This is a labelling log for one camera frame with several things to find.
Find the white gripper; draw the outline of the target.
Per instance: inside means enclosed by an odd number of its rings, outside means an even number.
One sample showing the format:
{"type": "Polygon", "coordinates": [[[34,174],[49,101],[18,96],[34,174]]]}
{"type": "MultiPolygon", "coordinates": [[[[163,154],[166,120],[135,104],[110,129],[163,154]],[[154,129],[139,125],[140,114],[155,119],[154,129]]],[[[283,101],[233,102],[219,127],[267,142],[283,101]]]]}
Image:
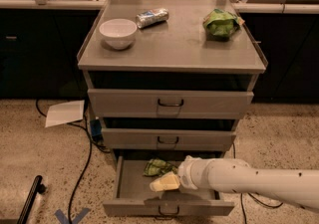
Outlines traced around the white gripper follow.
{"type": "Polygon", "coordinates": [[[163,175],[150,184],[150,189],[154,192],[175,190],[179,188],[180,184],[192,190],[209,188],[206,170],[209,163],[209,159],[188,155],[179,165],[177,175],[173,172],[163,175]]]}

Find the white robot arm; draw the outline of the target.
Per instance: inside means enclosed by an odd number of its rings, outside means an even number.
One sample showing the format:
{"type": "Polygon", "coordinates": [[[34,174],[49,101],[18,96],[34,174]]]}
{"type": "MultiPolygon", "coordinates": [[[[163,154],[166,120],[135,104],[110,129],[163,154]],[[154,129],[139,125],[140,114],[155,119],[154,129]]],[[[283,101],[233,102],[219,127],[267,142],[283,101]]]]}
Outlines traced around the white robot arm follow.
{"type": "Polygon", "coordinates": [[[319,211],[319,171],[310,169],[260,169],[238,158],[187,156],[177,168],[150,184],[161,192],[180,187],[212,189],[222,193],[255,193],[313,212],[319,211]]]}

